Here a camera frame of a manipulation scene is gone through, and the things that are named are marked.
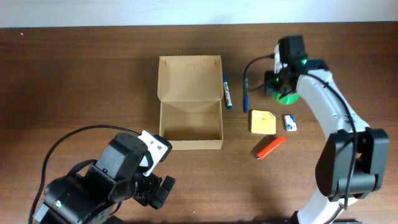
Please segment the brown cardboard box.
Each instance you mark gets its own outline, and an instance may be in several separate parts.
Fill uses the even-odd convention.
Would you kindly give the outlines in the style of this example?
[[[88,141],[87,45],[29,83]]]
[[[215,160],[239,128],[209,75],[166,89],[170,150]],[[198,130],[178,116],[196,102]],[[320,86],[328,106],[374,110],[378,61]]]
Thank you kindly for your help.
[[[219,55],[160,56],[159,135],[174,150],[220,150],[223,95]]]

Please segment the orange lighter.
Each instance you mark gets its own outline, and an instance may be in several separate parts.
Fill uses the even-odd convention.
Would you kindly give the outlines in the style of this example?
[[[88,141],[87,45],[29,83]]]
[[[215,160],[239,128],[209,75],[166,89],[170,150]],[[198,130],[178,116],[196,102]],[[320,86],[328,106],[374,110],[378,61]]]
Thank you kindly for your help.
[[[274,139],[269,145],[267,145],[263,150],[257,153],[257,159],[265,159],[270,153],[272,153],[276,148],[278,148],[283,142],[285,142],[285,137],[279,136]]]

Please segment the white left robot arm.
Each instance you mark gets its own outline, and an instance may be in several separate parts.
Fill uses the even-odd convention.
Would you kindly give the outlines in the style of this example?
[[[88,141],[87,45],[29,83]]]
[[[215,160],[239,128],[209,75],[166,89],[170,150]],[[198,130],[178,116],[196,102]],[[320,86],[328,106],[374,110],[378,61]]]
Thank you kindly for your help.
[[[143,207],[162,208],[175,179],[135,172],[130,179],[115,180],[90,159],[75,165],[44,190],[41,203],[32,206],[29,223],[106,223],[123,201],[133,198]]]

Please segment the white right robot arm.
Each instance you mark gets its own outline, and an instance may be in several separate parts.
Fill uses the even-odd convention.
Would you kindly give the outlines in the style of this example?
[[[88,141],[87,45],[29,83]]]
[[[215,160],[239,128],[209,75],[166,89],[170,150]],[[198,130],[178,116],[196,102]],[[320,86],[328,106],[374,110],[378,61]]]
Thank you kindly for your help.
[[[333,223],[350,205],[381,188],[389,137],[350,107],[324,61],[278,55],[274,60],[274,74],[266,84],[289,83],[306,101],[326,138],[315,168],[317,188],[290,222]]]

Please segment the yellow sticky note pad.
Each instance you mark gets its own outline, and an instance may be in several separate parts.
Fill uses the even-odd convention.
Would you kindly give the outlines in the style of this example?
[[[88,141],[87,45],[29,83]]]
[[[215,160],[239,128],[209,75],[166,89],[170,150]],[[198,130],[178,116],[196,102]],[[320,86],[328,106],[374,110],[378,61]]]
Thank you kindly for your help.
[[[251,111],[251,127],[253,134],[276,134],[276,116],[270,111]]]

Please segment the small white blue box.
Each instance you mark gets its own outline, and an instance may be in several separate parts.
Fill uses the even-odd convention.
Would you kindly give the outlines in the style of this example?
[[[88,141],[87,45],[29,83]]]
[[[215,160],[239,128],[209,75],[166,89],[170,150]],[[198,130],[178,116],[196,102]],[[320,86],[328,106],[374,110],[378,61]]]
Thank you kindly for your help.
[[[284,115],[284,123],[286,131],[297,131],[297,123],[294,115],[292,114]]]

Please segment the blue whiteboard marker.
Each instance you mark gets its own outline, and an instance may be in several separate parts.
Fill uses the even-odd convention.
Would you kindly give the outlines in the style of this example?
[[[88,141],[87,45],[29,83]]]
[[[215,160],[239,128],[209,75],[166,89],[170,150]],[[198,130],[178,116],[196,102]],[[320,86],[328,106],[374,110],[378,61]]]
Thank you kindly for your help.
[[[231,110],[233,109],[233,104],[231,101],[231,95],[229,92],[229,86],[228,86],[228,79],[225,73],[223,73],[223,89],[224,89],[224,97],[226,100],[226,107],[227,109]]]

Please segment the green tape roll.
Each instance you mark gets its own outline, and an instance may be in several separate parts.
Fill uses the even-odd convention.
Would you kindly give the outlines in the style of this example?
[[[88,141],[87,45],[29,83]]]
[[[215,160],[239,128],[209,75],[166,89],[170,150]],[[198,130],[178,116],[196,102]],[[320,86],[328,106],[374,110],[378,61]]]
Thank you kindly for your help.
[[[283,95],[282,93],[274,93],[272,97],[274,100],[276,100],[276,102],[282,105],[291,105],[295,103],[300,96],[298,93],[289,93],[288,95]]]

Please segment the blue ballpoint pen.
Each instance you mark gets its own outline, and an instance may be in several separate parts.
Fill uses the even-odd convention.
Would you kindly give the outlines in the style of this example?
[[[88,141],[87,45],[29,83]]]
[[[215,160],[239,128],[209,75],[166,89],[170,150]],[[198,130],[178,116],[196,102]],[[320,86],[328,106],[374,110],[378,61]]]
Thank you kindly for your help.
[[[248,78],[244,79],[243,83],[244,97],[243,97],[243,111],[248,112]]]

